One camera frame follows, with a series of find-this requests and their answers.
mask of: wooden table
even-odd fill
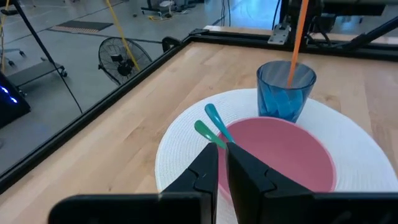
[[[156,192],[155,155],[169,124],[207,96],[255,88],[260,65],[290,57],[275,50],[191,43],[4,192],[0,223],[45,223],[52,206],[69,195]],[[305,54],[299,60],[318,75],[311,97],[358,123],[398,170],[398,64]]]

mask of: fan guard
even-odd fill
[[[135,77],[140,70],[146,68],[152,62],[148,53],[139,44],[131,39],[126,39],[126,42],[136,59],[139,69],[129,58],[122,38],[109,37],[102,41],[99,46],[98,68],[102,69],[117,85],[121,85],[130,78]]]

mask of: green spoon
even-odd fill
[[[206,126],[204,124],[203,121],[201,120],[197,120],[195,122],[195,130],[202,135],[203,137],[205,137],[207,140],[216,143],[219,147],[222,147],[223,149],[226,149],[226,144],[225,142],[223,142],[223,140],[221,140],[219,137],[217,137],[217,135],[215,135],[208,126]]]

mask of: floor mat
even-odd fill
[[[107,22],[68,21],[64,22],[63,24],[53,26],[50,28],[50,30],[96,33],[111,25],[113,24]]]

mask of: metal bracket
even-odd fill
[[[207,33],[207,32],[209,32],[208,29],[194,29],[193,31],[191,31],[189,33],[189,35],[204,34],[204,33]]]
[[[169,49],[171,49],[173,46],[178,46],[178,45],[181,45],[181,40],[178,40],[174,37],[165,37],[162,40],[163,52],[166,52]]]
[[[288,23],[277,24],[268,39],[268,44],[284,45],[289,38],[290,25]]]

